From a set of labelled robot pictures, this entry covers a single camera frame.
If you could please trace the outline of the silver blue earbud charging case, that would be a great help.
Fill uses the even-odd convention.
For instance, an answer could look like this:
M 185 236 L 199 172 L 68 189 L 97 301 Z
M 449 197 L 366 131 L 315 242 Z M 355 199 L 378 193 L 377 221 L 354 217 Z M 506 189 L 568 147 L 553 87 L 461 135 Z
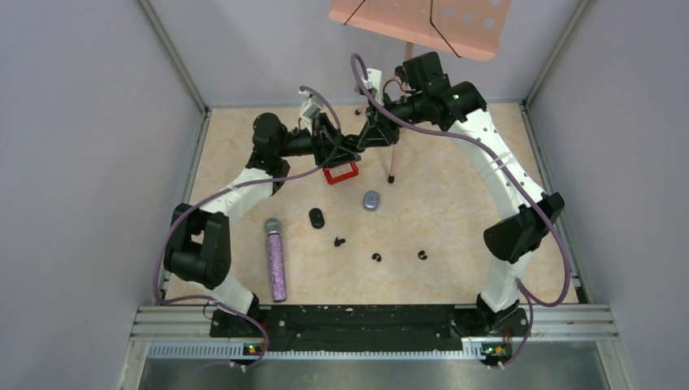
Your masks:
M 363 197 L 362 205 L 365 210 L 375 211 L 380 206 L 380 195 L 376 191 L 367 191 Z

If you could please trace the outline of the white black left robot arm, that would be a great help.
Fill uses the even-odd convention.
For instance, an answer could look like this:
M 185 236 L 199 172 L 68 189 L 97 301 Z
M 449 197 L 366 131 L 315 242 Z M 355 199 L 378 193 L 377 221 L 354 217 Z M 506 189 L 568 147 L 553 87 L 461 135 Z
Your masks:
M 166 271 L 201 289 L 202 299 L 231 313 L 230 326 L 242 336 L 259 329 L 261 315 L 253 309 L 255 294 L 232 273 L 230 227 L 293 180 L 289 157 L 312 155 L 317 168 L 360 158 L 356 150 L 348 151 L 336 113 L 316 111 L 301 119 L 305 127 L 290 130 L 277 115 L 260 114 L 253 122 L 253 148 L 243 170 L 196 205 L 181 203 L 175 208 L 160 256 Z

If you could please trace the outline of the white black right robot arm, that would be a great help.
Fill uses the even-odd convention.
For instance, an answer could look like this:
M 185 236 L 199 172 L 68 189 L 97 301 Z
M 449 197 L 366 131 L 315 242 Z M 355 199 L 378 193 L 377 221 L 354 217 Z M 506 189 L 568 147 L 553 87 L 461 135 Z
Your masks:
M 517 178 L 523 169 L 496 130 L 478 90 L 464 82 L 458 91 L 447 88 L 442 92 L 435 102 L 446 117 L 438 120 L 439 130 L 432 131 L 420 128 L 413 119 L 397 116 L 375 98 L 370 91 L 368 70 L 359 54 L 351 55 L 350 66 L 360 94 L 383 119 L 413 132 L 453 139 L 481 175 L 496 204 L 502 220 L 484 233 L 492 262 L 487 283 L 479 294 L 479 302 L 485 305 L 476 313 L 479 329 L 488 335 L 499 334 L 509 325 L 507 309 L 518 303 L 520 295 L 530 305 L 557 307 L 562 304 L 570 289 L 572 267 L 554 222 L 564 201 L 557 193 L 545 193 L 527 176 Z M 527 263 L 547 234 L 552 234 L 556 241 L 564 267 L 561 293 L 552 302 L 540 300 L 522 282 Z

